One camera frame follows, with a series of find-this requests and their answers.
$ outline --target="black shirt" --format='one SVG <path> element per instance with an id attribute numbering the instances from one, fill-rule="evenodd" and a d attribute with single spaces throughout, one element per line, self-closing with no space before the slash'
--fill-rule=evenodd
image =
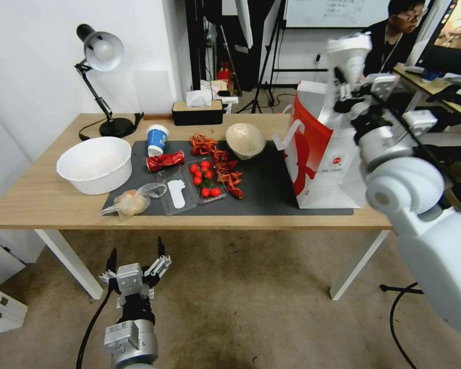
<path id="1" fill-rule="evenodd" d="M 370 40 L 372 41 L 372 50 L 365 59 L 365 76 L 372 73 L 391 72 L 397 63 L 406 62 L 406 59 L 408 59 L 408 56 L 410 55 L 413 46 L 415 45 L 416 38 L 420 29 L 419 27 L 412 33 L 404 33 L 395 46 L 386 42 L 387 24 L 388 20 L 386 19 L 362 31 L 363 33 L 370 32 Z"/>

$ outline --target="cherry tomato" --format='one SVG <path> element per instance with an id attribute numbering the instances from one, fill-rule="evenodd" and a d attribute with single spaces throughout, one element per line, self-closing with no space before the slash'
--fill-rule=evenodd
<path id="1" fill-rule="evenodd" d="M 217 188 L 217 187 L 212 188 L 212 189 L 210 190 L 210 194 L 211 194 L 212 197 L 220 196 L 221 193 L 222 193 L 222 192 L 220 191 L 220 188 Z"/>

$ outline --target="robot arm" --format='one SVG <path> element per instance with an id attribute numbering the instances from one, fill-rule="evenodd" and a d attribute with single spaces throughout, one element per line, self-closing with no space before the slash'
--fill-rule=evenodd
<path id="1" fill-rule="evenodd" d="M 432 164 L 412 157 L 413 141 L 406 136 L 406 128 L 420 135 L 436 120 L 428 111 L 396 117 L 385 109 L 396 76 L 371 75 L 359 82 L 359 45 L 368 46 L 364 37 L 343 39 L 342 50 L 334 47 L 337 40 L 329 44 L 330 62 L 340 61 L 330 72 L 333 109 L 357 131 L 367 201 L 393 225 L 399 251 L 433 309 L 461 333 L 461 213 L 439 205 L 444 178 Z M 349 62 L 349 55 L 357 60 Z"/>
<path id="2" fill-rule="evenodd" d="M 151 266 L 139 263 L 120 266 L 116 262 L 100 278 L 120 294 L 118 308 L 123 313 L 117 323 L 106 328 L 104 346 L 111 353 L 111 367 L 116 369 L 152 369 L 158 357 L 154 333 L 155 315 L 150 302 L 154 287 L 172 263 L 159 237 L 159 257 Z"/>

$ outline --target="whiteboard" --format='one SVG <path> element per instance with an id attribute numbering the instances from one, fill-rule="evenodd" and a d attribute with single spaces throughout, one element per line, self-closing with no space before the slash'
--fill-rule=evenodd
<path id="1" fill-rule="evenodd" d="M 388 17 L 389 0 L 287 0 L 287 28 L 365 28 Z"/>

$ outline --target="desk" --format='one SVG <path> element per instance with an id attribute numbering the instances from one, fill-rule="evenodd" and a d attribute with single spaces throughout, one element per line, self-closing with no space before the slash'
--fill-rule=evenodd
<path id="1" fill-rule="evenodd" d="M 402 81 L 407 82 L 410 86 L 416 89 L 415 96 L 408 105 L 406 109 L 407 111 L 413 110 L 422 98 L 435 95 L 436 93 L 451 85 L 449 82 L 442 78 L 436 78 L 431 82 L 424 83 L 422 82 L 422 78 L 419 75 L 406 72 L 405 66 L 401 64 L 398 64 L 396 67 L 394 67 L 394 72 L 401 77 Z M 448 101 L 441 101 L 441 103 L 446 109 L 461 115 L 461 105 Z"/>
<path id="2" fill-rule="evenodd" d="M 58 230 L 63 229 L 171 229 L 171 230 L 296 230 L 296 229 L 356 229 L 369 231 L 365 245 L 352 256 L 348 266 L 331 288 L 331 296 L 339 299 L 363 265 L 379 247 L 391 229 L 387 218 L 369 206 L 350 216 L 134 216 L 120 222 L 115 216 L 100 216 L 108 194 L 89 196 L 78 192 L 56 174 L 56 161 L 68 148 L 79 143 L 78 131 L 89 123 L 102 119 L 100 114 L 79 115 L 46 149 L 0 199 L 0 229 L 35 229 L 51 251 L 60 259 L 79 283 L 95 299 L 102 288 L 75 254 Z M 169 139 L 186 140 L 194 133 L 223 140 L 225 130 L 237 122 L 252 124 L 266 139 L 274 132 L 285 135 L 289 115 L 224 114 L 223 124 L 216 126 L 176 127 L 172 120 L 142 120 L 137 131 L 125 139 L 133 144 L 145 140 L 150 124 L 162 124 L 169 129 Z M 96 137 L 98 126 L 83 133 Z"/>

